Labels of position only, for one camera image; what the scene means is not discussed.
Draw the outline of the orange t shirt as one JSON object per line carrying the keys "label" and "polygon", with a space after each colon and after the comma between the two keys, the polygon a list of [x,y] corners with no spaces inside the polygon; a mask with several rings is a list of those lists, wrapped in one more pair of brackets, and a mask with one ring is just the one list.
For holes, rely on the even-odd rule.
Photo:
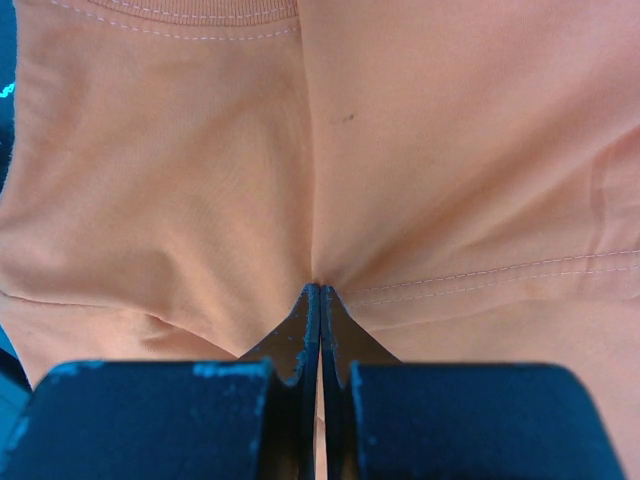
{"label": "orange t shirt", "polygon": [[31,384],[231,360],[303,286],[415,362],[565,366],[639,475],[635,1],[19,1]]}

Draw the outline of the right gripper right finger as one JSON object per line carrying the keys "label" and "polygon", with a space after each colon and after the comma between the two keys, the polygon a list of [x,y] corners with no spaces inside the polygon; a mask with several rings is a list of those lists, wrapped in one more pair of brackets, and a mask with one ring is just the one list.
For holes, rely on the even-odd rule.
{"label": "right gripper right finger", "polygon": [[546,363],[404,363],[330,286],[320,330],[331,479],[620,479],[594,402]]}

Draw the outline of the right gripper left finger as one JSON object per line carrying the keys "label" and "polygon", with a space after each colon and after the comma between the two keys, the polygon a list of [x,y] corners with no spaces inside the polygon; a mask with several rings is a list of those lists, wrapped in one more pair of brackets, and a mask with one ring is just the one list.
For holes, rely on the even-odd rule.
{"label": "right gripper left finger", "polygon": [[237,361],[74,361],[35,388],[5,479],[311,479],[320,288]]}

